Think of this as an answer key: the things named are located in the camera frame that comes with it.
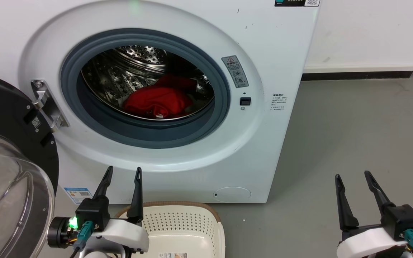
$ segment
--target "beige plastic basket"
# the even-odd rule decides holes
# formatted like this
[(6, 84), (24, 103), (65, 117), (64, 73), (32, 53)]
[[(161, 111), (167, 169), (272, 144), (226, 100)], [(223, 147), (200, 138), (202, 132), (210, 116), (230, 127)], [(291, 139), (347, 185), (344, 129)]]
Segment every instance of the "beige plastic basket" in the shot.
[[(130, 206), (117, 218), (126, 218)], [(144, 204), (142, 226), (149, 233), (149, 251), (141, 258), (224, 258), (224, 228), (218, 214), (206, 204), (156, 201)]]

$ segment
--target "green light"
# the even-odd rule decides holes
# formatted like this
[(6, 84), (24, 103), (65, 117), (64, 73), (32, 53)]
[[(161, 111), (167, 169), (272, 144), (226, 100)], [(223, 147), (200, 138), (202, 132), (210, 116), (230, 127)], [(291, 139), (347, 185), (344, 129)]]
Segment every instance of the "green light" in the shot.
[(72, 217), (71, 219), (69, 219), (68, 227), (71, 227), (77, 230), (77, 218), (76, 217)]

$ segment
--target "laundry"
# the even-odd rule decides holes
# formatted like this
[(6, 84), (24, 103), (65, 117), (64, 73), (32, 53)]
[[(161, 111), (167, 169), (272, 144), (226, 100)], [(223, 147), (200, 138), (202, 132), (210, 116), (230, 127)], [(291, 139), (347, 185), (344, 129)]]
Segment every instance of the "laundry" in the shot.
[(196, 86), (196, 80), (165, 75), (154, 85), (130, 94), (123, 104), (123, 109), (129, 113), (149, 115), (159, 119), (179, 115), (192, 105), (192, 100), (186, 92), (195, 92)]

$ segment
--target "door hinge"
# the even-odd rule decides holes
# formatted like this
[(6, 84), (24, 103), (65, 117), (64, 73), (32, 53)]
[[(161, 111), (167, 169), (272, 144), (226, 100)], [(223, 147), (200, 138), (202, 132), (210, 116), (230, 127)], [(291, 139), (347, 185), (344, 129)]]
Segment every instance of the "door hinge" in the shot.
[(68, 127), (69, 124), (62, 111), (52, 97), (49, 87), (45, 80), (32, 80), (31, 89), (37, 98), (33, 105), (41, 111), (44, 118), (49, 123), (52, 132), (56, 132), (60, 127)]

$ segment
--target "brown basket rim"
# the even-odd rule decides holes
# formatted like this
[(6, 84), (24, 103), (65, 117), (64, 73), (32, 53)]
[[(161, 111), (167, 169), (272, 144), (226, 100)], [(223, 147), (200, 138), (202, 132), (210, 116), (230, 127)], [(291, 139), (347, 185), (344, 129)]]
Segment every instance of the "brown basket rim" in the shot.
[[(211, 212), (216, 219), (216, 222), (221, 222), (221, 219), (219, 218), (218, 213), (208, 204), (202, 204), (200, 202), (194, 202), (194, 201), (151, 201), (151, 202), (145, 202), (143, 204), (143, 207), (154, 207), (154, 206), (195, 206), (195, 207), (200, 207), (207, 209), (209, 212)], [(125, 207), (124, 209), (121, 209), (114, 217), (115, 218), (120, 218), (124, 213), (126, 213), (130, 209), (130, 206)]]

